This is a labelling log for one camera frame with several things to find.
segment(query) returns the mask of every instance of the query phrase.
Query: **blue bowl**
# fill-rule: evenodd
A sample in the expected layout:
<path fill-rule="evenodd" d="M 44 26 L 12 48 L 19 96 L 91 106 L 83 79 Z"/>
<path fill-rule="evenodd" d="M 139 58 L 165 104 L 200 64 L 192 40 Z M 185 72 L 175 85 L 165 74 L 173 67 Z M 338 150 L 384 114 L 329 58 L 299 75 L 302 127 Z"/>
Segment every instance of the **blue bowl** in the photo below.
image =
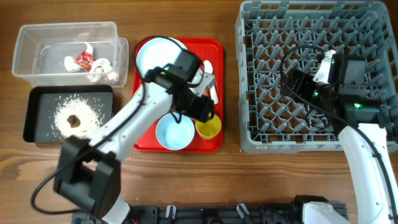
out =
<path fill-rule="evenodd" d="M 169 113 L 165 115 L 156 126 L 156 138 L 158 142 L 169 150 L 181 150 L 187 147 L 195 135 L 193 122 L 187 116 L 182 116 L 181 123 L 177 124 Z"/>

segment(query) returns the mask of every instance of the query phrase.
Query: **gray dish rack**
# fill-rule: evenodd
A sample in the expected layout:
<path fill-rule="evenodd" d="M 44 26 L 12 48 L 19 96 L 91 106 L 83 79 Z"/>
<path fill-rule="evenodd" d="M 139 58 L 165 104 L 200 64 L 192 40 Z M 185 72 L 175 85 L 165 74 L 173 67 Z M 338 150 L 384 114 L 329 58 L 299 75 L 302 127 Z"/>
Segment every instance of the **gray dish rack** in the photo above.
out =
<path fill-rule="evenodd" d="M 245 1 L 235 23 L 239 128 L 246 152 L 340 151 L 323 114 L 279 93 L 280 60 L 292 47 L 317 45 L 366 59 L 364 98 L 380 99 L 387 146 L 398 149 L 397 47 L 387 7 L 378 1 Z M 285 62 L 315 74 L 315 51 Z"/>

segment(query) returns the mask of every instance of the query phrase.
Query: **white plate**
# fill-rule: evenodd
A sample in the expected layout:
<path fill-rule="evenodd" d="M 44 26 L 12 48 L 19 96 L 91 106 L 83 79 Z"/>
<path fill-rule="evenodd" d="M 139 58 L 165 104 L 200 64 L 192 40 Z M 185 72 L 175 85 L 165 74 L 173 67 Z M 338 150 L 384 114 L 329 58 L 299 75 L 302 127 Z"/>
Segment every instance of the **white plate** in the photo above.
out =
<path fill-rule="evenodd" d="M 182 48 L 187 47 L 179 40 L 175 40 Z M 175 43 L 164 39 L 154 38 L 146 42 L 138 51 L 137 54 L 137 66 L 142 76 L 144 76 L 148 70 L 155 68 L 156 66 L 163 67 L 168 63 L 174 63 L 180 54 L 181 49 L 175 45 Z"/>
<path fill-rule="evenodd" d="M 169 150 L 180 150 L 187 147 L 193 140 L 195 127 L 192 120 L 182 116 L 181 123 L 177 124 L 171 114 L 165 115 L 156 126 L 156 138 L 158 142 Z"/>

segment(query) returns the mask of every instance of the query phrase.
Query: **trash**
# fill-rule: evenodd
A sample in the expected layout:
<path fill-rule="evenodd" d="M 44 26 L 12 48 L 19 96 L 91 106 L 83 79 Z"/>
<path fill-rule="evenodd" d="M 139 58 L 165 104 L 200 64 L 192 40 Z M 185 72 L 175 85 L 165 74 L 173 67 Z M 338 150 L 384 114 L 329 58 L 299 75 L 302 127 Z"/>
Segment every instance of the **trash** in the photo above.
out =
<path fill-rule="evenodd" d="M 65 57 L 64 65 L 68 72 L 77 72 L 82 68 L 90 73 L 109 72 L 104 76 L 104 79 L 113 82 L 118 81 L 119 74 L 117 72 L 110 72 L 112 70 L 112 66 L 109 60 L 106 58 L 99 58 L 95 60 L 93 57 L 94 48 L 87 42 L 85 42 L 85 44 L 87 49 L 83 51 L 76 59 L 73 59 L 71 56 Z M 90 82 L 98 82 L 103 76 L 89 75 L 87 77 Z"/>

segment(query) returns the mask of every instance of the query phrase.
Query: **wooden table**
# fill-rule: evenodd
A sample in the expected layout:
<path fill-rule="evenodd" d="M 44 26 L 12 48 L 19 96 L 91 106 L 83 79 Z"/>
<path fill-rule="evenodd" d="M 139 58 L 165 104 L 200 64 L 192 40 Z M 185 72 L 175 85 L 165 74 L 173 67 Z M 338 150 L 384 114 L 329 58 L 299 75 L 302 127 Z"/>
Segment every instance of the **wooden table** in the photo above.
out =
<path fill-rule="evenodd" d="M 289 202 L 295 195 L 322 195 L 346 203 L 356 223 L 356 199 L 343 152 L 246 154 L 239 146 L 238 66 L 234 23 L 236 1 L 18 0 L 0 4 L 0 223 L 70 223 L 70 215 L 41 215 L 29 205 L 34 188 L 56 167 L 59 150 L 23 141 L 28 95 L 32 87 L 11 73 L 18 30 L 24 24 L 114 21 L 120 37 L 147 35 L 211 37 L 225 49 L 224 143 L 214 154 L 139 153 L 131 151 L 123 165 L 122 195 L 131 205 L 236 205 Z M 393 29 L 396 1 L 386 1 Z M 117 109 L 130 99 L 132 73 L 127 84 L 115 89 Z M 398 169 L 398 153 L 391 154 Z M 49 209 L 72 207 L 48 184 L 38 204 Z"/>

